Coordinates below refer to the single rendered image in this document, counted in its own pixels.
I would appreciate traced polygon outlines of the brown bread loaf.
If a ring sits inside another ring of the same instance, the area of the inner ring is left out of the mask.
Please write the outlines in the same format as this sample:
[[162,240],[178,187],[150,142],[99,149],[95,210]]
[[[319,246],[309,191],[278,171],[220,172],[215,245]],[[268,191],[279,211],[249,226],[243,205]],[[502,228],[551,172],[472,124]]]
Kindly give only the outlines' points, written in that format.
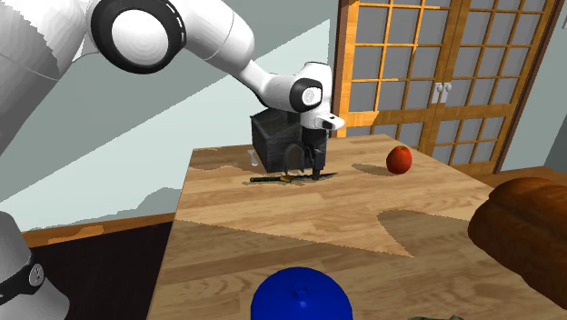
[[539,177],[498,185],[473,214],[468,236],[567,310],[567,185]]

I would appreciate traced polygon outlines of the wooden lattice double door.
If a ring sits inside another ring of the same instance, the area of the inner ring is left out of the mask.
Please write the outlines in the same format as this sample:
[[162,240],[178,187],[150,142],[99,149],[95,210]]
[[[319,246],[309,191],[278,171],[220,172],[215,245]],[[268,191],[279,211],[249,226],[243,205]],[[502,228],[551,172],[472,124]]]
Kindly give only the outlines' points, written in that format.
[[339,136],[498,172],[565,0],[341,0]]

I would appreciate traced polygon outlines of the dark grey house model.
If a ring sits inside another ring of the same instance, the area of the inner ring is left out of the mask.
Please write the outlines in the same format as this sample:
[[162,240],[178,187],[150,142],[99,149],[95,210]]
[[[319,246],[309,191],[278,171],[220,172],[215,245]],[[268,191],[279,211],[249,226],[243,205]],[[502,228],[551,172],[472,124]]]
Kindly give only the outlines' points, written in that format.
[[267,108],[251,116],[251,127],[254,150],[267,173],[308,167],[298,114]]

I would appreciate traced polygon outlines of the red apple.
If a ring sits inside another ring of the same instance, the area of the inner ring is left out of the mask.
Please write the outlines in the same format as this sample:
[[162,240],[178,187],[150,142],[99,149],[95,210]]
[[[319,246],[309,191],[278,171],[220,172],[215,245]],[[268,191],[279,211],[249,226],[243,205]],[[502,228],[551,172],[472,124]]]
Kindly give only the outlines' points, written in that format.
[[406,173],[412,165],[413,158],[410,149],[404,145],[397,145],[386,157],[386,167],[392,174]]

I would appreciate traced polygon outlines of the blue round lidded pot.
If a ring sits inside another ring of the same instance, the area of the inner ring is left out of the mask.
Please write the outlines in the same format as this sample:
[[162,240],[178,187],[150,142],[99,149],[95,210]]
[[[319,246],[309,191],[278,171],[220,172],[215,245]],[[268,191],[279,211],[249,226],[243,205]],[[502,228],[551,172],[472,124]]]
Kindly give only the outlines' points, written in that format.
[[251,320],[353,320],[347,294],[329,276],[309,267],[269,275],[254,292]]

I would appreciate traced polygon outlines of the dark sword with gold guard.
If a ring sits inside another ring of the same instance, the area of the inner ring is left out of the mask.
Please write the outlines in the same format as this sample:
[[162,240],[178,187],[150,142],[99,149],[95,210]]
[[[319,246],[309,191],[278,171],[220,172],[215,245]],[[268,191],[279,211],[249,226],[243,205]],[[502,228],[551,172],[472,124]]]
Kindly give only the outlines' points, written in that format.
[[282,182],[290,184],[298,181],[321,181],[335,176],[336,173],[325,173],[319,175],[278,175],[278,176],[263,176],[251,177],[251,183],[269,183],[269,182]]

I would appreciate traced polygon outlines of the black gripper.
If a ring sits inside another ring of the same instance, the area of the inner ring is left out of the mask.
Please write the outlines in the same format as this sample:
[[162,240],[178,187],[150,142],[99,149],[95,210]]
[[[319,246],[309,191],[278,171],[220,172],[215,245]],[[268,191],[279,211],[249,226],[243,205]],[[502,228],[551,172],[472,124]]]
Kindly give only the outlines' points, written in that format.
[[319,180],[325,165],[325,151],[328,139],[325,129],[303,128],[303,162],[301,171],[309,169],[312,159],[313,180]]

